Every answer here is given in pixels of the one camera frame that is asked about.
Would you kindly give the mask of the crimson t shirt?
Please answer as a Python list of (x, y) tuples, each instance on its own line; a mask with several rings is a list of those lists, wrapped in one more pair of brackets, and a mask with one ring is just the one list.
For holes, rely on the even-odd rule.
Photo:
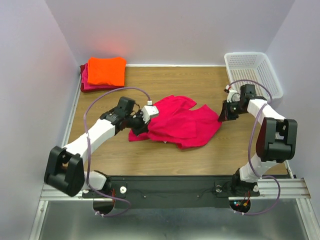
[(159, 115), (151, 120), (148, 132), (136, 136), (128, 134), (130, 142), (152, 140), (173, 143), (179, 149), (206, 145), (218, 132), (222, 123), (219, 115), (206, 104), (192, 110), (197, 103), (186, 96), (167, 96), (154, 105)]

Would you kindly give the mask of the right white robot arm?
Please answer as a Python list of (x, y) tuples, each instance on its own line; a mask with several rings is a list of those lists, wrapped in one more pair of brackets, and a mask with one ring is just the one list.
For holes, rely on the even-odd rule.
[(240, 91), (229, 84), (224, 91), (227, 99), (222, 103), (219, 122), (233, 121), (248, 113), (254, 116), (254, 124), (260, 125), (255, 154), (247, 151), (248, 162), (232, 176), (230, 192), (235, 195), (258, 192), (257, 181), (269, 169), (294, 157), (298, 123), (277, 113), (265, 97), (256, 94), (254, 84), (244, 84)]

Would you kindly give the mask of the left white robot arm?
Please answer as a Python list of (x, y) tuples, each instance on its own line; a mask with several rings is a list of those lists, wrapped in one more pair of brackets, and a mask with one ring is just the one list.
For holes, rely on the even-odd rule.
[(85, 170), (84, 166), (90, 166), (92, 153), (123, 129), (131, 129), (137, 136), (148, 132), (148, 125), (159, 110), (152, 101), (137, 112), (134, 112), (135, 105), (135, 100), (122, 96), (116, 107), (103, 113), (91, 128), (86, 127), (76, 140), (63, 147), (53, 147), (44, 182), (70, 197), (92, 188), (100, 197), (108, 196), (111, 193), (108, 177), (98, 171)]

